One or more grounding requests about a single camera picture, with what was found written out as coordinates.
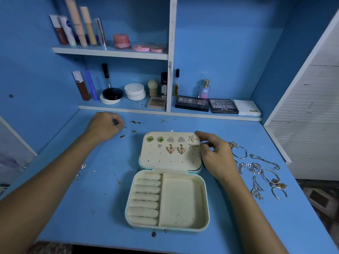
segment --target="ring roll slot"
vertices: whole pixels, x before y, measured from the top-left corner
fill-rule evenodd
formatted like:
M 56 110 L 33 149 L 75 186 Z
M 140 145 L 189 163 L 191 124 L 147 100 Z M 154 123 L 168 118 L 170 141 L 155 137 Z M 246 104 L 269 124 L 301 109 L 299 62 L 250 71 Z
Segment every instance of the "ring roll slot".
M 159 181 L 161 179 L 161 175 L 158 174 L 147 174 L 147 173 L 141 173 L 138 175 L 137 179 L 147 179 L 147 180 L 157 180 Z
M 156 186 L 134 185 L 133 192 L 159 194 L 161 188 Z
M 136 179 L 135 180 L 135 185 L 161 186 L 161 181 L 158 181 L 158 180 Z
M 129 207 L 127 209 L 127 215 L 128 216 L 158 218 L 159 217 L 159 211 L 155 210 L 155 209 L 148 209 L 148 208 Z
M 155 201 L 136 201 L 131 200 L 129 202 L 130 207 L 138 207 L 138 208 L 149 208 L 159 210 L 160 203 Z
M 128 216 L 128 219 L 132 223 L 146 225 L 146 226 L 156 226 L 158 224 L 157 218 Z
M 136 193 L 132 192 L 131 200 L 137 201 L 160 201 L 160 195 L 158 194 L 146 194 L 146 193 Z

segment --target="open jewelry box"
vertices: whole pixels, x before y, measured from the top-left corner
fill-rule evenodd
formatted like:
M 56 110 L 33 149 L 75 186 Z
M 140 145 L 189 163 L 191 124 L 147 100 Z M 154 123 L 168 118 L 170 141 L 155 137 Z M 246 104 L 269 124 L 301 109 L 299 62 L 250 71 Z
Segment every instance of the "open jewelry box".
M 147 133 L 139 166 L 125 209 L 131 226 L 194 232 L 208 226 L 206 185 L 197 175 L 202 169 L 197 135 Z

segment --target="shelf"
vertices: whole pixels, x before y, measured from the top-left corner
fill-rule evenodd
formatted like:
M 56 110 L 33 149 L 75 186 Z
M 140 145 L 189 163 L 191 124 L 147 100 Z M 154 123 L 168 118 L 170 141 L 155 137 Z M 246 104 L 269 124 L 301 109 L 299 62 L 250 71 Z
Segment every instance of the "shelf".
M 168 60 L 167 53 L 156 52 L 136 52 L 131 49 L 117 50 L 114 47 L 88 46 L 82 47 L 80 45 L 57 45 L 52 47 L 55 53 L 75 54 L 75 55 L 92 55 L 92 56 L 106 56 L 106 57 L 123 57 L 136 59 L 160 59 Z
M 149 109 L 147 104 L 150 100 L 149 96 L 146 96 L 141 101 L 131 101 L 126 96 L 124 96 L 120 102 L 112 105 L 103 104 L 100 99 L 95 101 L 93 99 L 86 101 L 81 101 L 79 104 L 80 109 L 89 109 L 89 110 L 106 110 L 106 111 L 120 111 L 120 112 L 132 112 L 132 113 L 150 113 L 150 114 L 163 114 L 165 110 L 159 109 Z
M 205 117 L 210 119 L 234 119 L 234 120 L 247 120 L 247 121 L 261 121 L 261 117 L 257 116 L 243 116 L 238 114 L 222 114 L 222 113 L 212 113 L 209 109 L 208 112 L 205 111 L 196 111 L 196 110 L 186 110 L 175 107 L 177 101 L 176 97 L 172 97 L 172 106 L 171 113 L 184 113 L 186 116 L 196 116 L 196 117 Z

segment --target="white shelf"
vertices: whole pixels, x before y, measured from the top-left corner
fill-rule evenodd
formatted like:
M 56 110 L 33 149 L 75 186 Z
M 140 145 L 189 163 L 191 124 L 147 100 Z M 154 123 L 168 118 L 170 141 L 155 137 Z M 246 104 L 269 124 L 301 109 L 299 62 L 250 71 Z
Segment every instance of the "white shelf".
M 58 45 L 52 47 L 55 53 L 64 54 L 76 54 L 76 55 L 92 55 L 92 56 L 107 56 L 107 57 L 123 57 L 123 58 L 136 58 L 136 59 L 159 59 L 168 60 L 167 53 L 156 53 L 156 52 L 136 52 L 131 49 L 117 50 L 114 47 L 101 47 L 101 46 L 88 46 L 82 47 L 69 46 L 69 45 Z

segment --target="blue desk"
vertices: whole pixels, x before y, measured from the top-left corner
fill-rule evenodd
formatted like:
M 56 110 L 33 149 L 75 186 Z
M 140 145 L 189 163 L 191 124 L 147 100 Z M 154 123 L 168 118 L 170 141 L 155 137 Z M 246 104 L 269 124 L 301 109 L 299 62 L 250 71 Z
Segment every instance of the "blue desk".
M 21 177 L 6 191 L 8 194 L 27 181 L 57 155 L 85 129 L 93 110 L 78 113 L 54 137 Z M 201 119 L 164 115 L 120 113 L 127 129 L 114 139 L 98 146 L 87 158 L 86 169 L 80 172 L 52 219 L 39 236 L 39 240 L 84 245 L 138 249 L 175 253 L 241 253 L 230 202 L 219 184 L 203 169 L 201 176 L 207 187 L 210 224 L 198 234 L 132 229 L 124 217 L 124 209 L 133 176 L 138 172 L 138 157 L 142 138 L 150 131 L 213 132 L 227 141 L 235 141 L 248 150 L 281 166 L 278 175 L 289 187 L 289 197 L 276 199 L 268 183 L 257 176 L 265 189 L 264 200 L 257 200 L 278 237 L 292 253 L 338 253 L 335 244 L 313 211 L 302 190 L 284 164 L 265 129 L 259 122 Z M 131 120 L 140 121 L 133 124 Z M 263 168 L 272 166 L 259 162 Z M 249 189 L 253 174 L 244 170 L 242 175 Z

